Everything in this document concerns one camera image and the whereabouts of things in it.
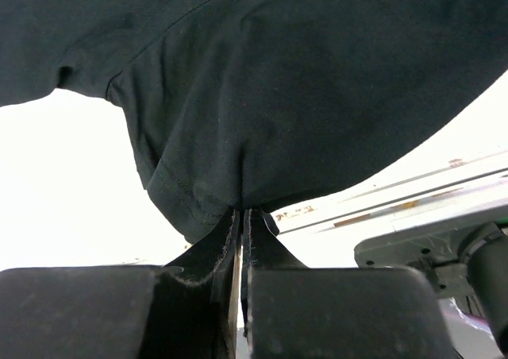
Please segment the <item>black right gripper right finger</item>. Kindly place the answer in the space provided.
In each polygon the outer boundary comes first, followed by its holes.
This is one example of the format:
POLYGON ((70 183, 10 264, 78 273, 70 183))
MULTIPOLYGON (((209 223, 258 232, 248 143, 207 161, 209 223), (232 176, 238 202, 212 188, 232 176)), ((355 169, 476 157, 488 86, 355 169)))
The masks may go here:
POLYGON ((308 268, 244 214, 241 300, 254 358, 454 358, 437 298, 413 268, 308 268))

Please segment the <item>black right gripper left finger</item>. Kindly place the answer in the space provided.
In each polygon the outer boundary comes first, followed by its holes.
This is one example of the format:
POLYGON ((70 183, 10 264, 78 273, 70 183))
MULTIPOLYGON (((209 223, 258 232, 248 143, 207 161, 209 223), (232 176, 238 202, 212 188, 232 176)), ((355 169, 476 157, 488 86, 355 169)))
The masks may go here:
POLYGON ((4 358, 233 358, 241 215, 164 266, 1 273, 4 358))

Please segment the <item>black t shirt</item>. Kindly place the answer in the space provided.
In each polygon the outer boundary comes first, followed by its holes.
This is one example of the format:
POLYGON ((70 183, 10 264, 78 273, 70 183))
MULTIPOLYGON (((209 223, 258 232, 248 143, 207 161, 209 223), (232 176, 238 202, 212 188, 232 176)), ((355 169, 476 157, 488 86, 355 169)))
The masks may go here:
POLYGON ((373 176, 506 69, 507 0, 1 0, 2 105, 121 107, 191 243, 373 176))

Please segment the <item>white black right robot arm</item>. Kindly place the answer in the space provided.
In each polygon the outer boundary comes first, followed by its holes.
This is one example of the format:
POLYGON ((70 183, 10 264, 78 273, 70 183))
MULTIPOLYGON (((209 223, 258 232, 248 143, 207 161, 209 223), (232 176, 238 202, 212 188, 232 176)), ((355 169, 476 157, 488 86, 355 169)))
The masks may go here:
POLYGON ((308 268, 244 216, 241 303, 254 358, 457 358, 439 300, 471 297, 507 351, 502 208, 371 237, 355 268, 308 268))

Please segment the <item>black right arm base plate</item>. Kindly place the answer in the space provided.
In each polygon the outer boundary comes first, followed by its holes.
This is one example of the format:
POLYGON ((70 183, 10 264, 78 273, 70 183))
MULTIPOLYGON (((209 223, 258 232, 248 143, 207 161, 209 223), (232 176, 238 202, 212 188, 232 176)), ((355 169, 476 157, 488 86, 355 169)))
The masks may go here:
POLYGON ((354 248, 361 268, 411 266, 423 271, 441 299, 474 293, 460 263, 463 240, 489 222, 507 217, 507 206, 476 210, 422 226, 371 237, 354 248))

